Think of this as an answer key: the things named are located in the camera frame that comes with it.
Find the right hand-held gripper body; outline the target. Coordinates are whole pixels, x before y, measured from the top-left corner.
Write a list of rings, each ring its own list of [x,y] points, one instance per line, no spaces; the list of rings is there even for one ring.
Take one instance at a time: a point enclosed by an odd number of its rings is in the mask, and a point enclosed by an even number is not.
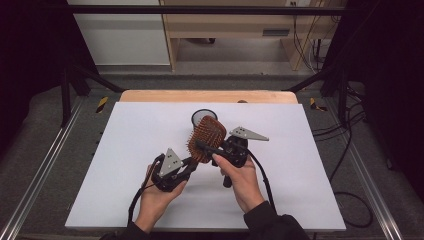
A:
[[[233,166],[243,167],[248,156],[249,140],[268,141],[269,138],[244,127],[236,127],[230,131],[230,136],[221,145],[222,156]]]

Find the light wooden office desk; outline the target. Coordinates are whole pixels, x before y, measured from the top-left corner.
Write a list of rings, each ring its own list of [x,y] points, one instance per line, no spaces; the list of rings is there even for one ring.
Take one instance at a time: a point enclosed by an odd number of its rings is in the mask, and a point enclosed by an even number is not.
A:
[[[265,6],[265,7],[344,7],[347,0],[158,0],[162,6]],[[163,16],[171,61],[177,58],[176,41],[184,38],[264,38],[281,41],[291,68],[306,65],[310,42],[333,37],[335,16],[284,15],[179,15]],[[289,29],[286,37],[263,37],[264,29]]]

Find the brown paddle hairbrush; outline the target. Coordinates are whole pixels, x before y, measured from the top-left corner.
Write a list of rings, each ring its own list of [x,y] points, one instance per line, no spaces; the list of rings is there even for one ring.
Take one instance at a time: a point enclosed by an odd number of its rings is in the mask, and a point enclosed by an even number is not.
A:
[[[207,163],[209,159],[204,149],[197,145],[197,142],[218,148],[224,142],[226,134],[225,127],[218,120],[211,116],[204,116],[192,131],[187,143],[191,157],[199,163]]]

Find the black curtain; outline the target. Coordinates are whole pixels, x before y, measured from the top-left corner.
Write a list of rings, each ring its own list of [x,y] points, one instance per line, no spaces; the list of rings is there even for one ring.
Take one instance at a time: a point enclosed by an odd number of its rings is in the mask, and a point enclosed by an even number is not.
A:
[[[424,0],[347,0],[327,61],[348,37],[348,79],[365,86],[364,108],[387,157],[424,198]]]
[[[67,0],[0,0],[0,152],[11,143],[33,96],[60,84],[66,66],[97,71],[74,15],[45,5]]]

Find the yellow-black tape marker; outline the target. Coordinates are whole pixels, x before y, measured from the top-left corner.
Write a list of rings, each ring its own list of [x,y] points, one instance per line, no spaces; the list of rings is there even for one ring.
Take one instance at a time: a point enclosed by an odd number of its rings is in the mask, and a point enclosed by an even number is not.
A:
[[[107,96],[104,96],[104,97],[101,98],[101,100],[99,101],[99,104],[96,108],[96,113],[101,113],[103,111],[108,99],[109,99],[109,97],[107,97]]]
[[[327,107],[318,106],[314,98],[310,98],[310,108],[312,110],[318,110],[322,112],[328,111]]]

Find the person's right hand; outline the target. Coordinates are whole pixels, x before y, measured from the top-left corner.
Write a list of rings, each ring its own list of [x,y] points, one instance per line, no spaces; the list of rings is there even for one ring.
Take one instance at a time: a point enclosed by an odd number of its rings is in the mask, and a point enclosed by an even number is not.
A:
[[[244,213],[265,201],[258,185],[255,165],[250,158],[243,167],[237,168],[220,155],[213,154],[212,157],[221,174],[231,179],[236,201]]]

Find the person's left hand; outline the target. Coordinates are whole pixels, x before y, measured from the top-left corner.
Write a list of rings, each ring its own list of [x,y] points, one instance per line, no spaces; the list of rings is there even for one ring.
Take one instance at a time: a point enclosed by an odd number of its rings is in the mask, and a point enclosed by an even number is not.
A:
[[[156,186],[143,191],[135,225],[145,233],[150,233],[157,221],[165,213],[168,205],[184,190],[187,182],[182,181],[173,191],[163,192]]]

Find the aluminium floor rail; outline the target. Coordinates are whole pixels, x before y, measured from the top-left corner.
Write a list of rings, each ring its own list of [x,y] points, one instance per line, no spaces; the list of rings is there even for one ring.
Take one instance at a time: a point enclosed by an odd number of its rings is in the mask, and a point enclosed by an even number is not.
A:
[[[77,97],[71,108],[71,115],[68,122],[60,128],[53,143],[49,147],[43,161],[41,162],[37,172],[32,178],[31,183],[25,191],[12,216],[7,224],[0,232],[0,240],[15,240],[25,219],[27,218],[35,200],[37,199],[56,159],[81,112],[83,104],[86,102],[86,97]]]
[[[369,207],[372,209],[375,218],[377,219],[381,230],[385,235],[386,240],[404,240],[401,231],[393,218],[386,201],[381,194],[374,178],[367,169],[356,145],[353,143],[352,135],[349,133],[350,125],[347,124],[347,131],[340,131],[345,149],[342,157],[338,161],[336,169],[330,174],[330,181],[333,181],[337,170],[340,168],[346,155],[350,156],[351,164],[359,179],[362,189],[369,202]]]

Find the black diagonal frame strut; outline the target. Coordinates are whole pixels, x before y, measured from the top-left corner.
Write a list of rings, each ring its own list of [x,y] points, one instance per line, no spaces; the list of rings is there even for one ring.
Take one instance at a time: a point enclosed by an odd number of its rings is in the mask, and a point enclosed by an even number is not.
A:
[[[62,123],[61,126],[65,127],[71,118],[71,102],[70,102],[70,87],[72,85],[74,90],[79,96],[87,96],[91,88],[88,86],[86,80],[91,79],[96,83],[106,87],[115,93],[123,93],[124,88],[121,88],[108,80],[101,77],[99,74],[85,69],[79,65],[68,65],[64,68],[60,78],[61,98],[62,98]]]
[[[338,110],[337,118],[343,127],[347,126],[347,87],[348,77],[347,71],[344,67],[336,67],[335,65],[329,66],[306,80],[288,88],[289,92],[297,93],[303,88],[319,81],[323,80],[320,92],[324,97],[329,97],[338,91]]]

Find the black mesh pen holder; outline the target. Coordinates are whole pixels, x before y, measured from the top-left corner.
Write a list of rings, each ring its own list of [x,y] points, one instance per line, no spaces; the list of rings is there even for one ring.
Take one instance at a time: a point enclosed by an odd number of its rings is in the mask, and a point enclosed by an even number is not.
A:
[[[210,110],[210,109],[199,109],[199,110],[197,110],[197,111],[195,111],[193,114],[192,114],[192,116],[191,116],[191,122],[192,122],[192,125],[194,126],[194,127],[197,127],[198,126],[198,124],[200,123],[200,121],[205,117],[205,116],[210,116],[210,117],[212,117],[213,119],[215,119],[215,120],[217,120],[218,119],[218,116],[217,116],[217,114],[214,112],[214,111],[212,111],[212,110]]]

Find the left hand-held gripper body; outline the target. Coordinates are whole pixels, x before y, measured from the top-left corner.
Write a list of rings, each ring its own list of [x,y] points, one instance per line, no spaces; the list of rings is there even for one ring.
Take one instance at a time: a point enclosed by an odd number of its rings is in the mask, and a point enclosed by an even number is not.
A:
[[[182,160],[171,148],[168,148],[165,154],[158,157],[158,163],[151,176],[153,184],[163,192],[173,191],[179,185],[177,174],[183,167],[185,166]]]

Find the dark rectangular desk tag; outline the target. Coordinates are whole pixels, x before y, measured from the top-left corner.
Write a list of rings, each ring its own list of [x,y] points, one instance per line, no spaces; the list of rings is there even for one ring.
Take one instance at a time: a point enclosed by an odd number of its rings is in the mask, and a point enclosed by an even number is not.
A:
[[[289,29],[264,29],[262,31],[263,37],[286,37],[289,34]]]

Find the black horizontal frame bar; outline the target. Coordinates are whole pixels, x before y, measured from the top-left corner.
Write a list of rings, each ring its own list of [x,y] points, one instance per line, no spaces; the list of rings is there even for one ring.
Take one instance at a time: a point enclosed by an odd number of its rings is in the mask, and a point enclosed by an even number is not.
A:
[[[354,12],[346,8],[250,7],[250,6],[154,6],[154,5],[64,5],[46,4],[45,10],[73,14],[212,14],[212,15],[300,15],[343,16]]]

